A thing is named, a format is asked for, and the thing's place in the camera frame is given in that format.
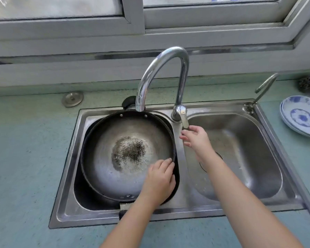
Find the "hand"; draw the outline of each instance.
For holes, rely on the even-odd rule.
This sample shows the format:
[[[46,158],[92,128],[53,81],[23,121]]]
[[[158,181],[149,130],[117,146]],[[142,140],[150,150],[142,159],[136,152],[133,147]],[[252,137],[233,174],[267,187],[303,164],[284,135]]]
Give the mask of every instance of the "hand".
[[[214,149],[211,146],[208,134],[200,126],[189,126],[190,130],[182,130],[182,134],[179,136],[184,141],[184,145],[192,148],[198,161],[204,163],[204,159],[208,154],[213,154]]]
[[[175,177],[172,174],[174,162],[158,160],[149,167],[145,182],[138,200],[148,204],[153,210],[160,206],[172,193],[175,187]]]

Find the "window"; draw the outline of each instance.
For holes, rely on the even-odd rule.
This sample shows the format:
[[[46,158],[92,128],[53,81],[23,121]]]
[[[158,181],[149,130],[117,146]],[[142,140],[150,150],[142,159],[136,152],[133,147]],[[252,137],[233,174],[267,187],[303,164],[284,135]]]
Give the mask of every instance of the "window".
[[[0,0],[0,56],[291,42],[310,0]]]

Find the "person's left arm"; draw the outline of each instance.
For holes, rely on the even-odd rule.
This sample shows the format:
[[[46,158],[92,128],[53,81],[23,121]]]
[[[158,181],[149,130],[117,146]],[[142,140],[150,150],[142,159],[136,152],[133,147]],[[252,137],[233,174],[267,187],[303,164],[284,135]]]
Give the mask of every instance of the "person's left arm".
[[[107,236],[100,248],[137,248],[154,210],[172,193],[175,177],[172,159],[158,160],[149,167],[142,190],[131,208]]]

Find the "window frame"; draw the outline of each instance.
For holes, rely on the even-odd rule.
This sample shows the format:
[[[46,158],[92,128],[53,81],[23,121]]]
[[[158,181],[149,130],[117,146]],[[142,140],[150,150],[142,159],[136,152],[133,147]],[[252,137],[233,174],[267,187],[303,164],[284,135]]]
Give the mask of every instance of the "window frame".
[[[283,22],[146,29],[144,34],[0,41],[0,57],[288,43],[310,20],[310,0],[298,0]]]
[[[144,34],[142,0],[122,0],[122,16],[0,20],[0,40]]]
[[[277,0],[146,7],[144,8],[145,28],[161,29],[282,22],[297,1]]]

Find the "small faucet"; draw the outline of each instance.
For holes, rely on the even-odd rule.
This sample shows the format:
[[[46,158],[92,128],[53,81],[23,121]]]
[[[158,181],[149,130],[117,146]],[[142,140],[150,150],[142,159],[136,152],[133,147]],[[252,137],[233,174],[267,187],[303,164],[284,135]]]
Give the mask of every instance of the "small faucet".
[[[163,51],[153,60],[153,62],[147,68],[143,75],[136,95],[136,111],[143,111],[145,108],[146,94],[148,87],[152,82],[157,72],[172,58],[179,57],[182,62],[182,68],[180,70],[179,85],[177,91],[177,97],[174,104],[171,117],[175,121],[182,121],[182,126],[188,128],[187,120],[187,108],[182,105],[182,95],[184,93],[188,68],[189,68],[189,56],[187,51],[182,47],[171,47]]]
[[[254,108],[255,108],[255,105],[257,104],[258,100],[260,100],[260,98],[269,90],[269,88],[274,83],[274,81],[278,78],[278,76],[279,76],[279,73],[274,73],[272,76],[270,76],[268,79],[266,79],[265,82],[262,83],[260,87],[258,87],[255,90],[255,93],[257,94],[258,92],[260,92],[265,87],[263,89],[262,93],[254,101],[244,105],[243,109],[245,112],[247,112],[249,114],[254,113]]]

